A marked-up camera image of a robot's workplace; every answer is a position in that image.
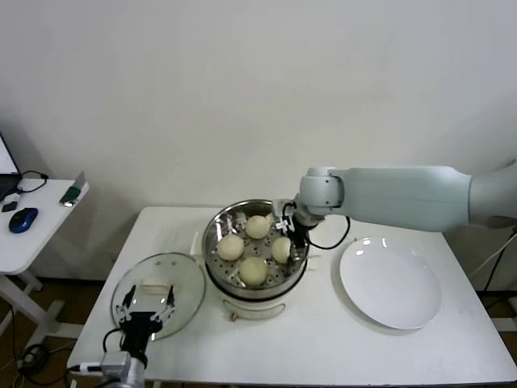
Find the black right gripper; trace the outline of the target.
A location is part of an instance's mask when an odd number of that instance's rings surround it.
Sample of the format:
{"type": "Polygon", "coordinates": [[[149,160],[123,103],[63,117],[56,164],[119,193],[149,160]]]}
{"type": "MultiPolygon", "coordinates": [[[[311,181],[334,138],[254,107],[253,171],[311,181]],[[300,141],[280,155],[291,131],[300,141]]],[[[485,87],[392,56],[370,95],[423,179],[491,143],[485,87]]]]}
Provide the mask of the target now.
{"type": "Polygon", "coordinates": [[[294,221],[288,230],[288,237],[293,243],[290,246],[289,262],[299,263],[305,260],[305,248],[310,245],[310,228],[294,221]]]}

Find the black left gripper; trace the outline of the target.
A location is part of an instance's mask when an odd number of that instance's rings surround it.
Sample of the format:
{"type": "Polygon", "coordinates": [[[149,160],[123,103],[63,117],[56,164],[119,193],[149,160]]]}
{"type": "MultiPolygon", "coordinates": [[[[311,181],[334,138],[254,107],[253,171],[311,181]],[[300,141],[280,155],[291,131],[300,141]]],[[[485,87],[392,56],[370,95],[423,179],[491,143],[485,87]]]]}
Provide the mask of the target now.
{"type": "Polygon", "coordinates": [[[161,301],[161,308],[155,314],[131,314],[131,307],[136,286],[124,295],[123,301],[116,305],[116,322],[124,333],[121,350],[138,360],[146,360],[146,348],[152,334],[163,328],[175,309],[174,286],[169,287],[166,297],[161,301]]]}

